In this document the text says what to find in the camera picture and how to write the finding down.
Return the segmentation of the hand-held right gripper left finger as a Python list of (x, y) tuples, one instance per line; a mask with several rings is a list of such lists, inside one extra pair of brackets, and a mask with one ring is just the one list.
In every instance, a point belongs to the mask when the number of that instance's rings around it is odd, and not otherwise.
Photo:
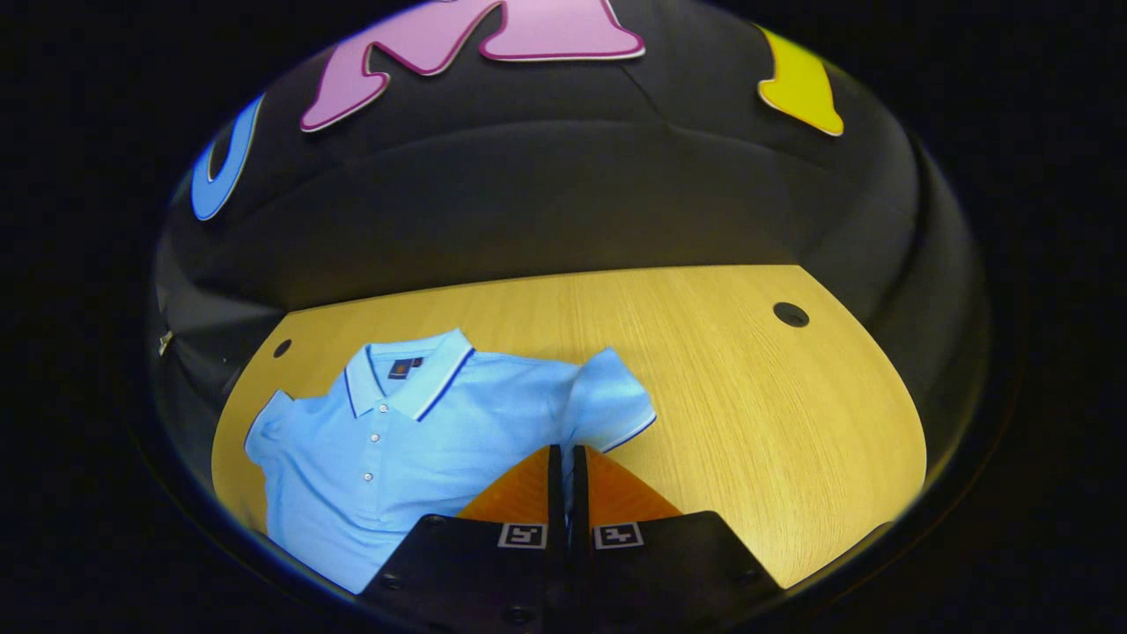
[(458, 514), (425, 514), (361, 593), (405, 633), (548, 633), (566, 553), (559, 446)]

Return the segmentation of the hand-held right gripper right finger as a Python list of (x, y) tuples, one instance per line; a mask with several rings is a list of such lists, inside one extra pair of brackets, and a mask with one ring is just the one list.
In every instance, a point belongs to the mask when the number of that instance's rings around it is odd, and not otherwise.
[(589, 446), (573, 456), (571, 608), (579, 633), (760, 629), (784, 589), (720, 514), (678, 510)]

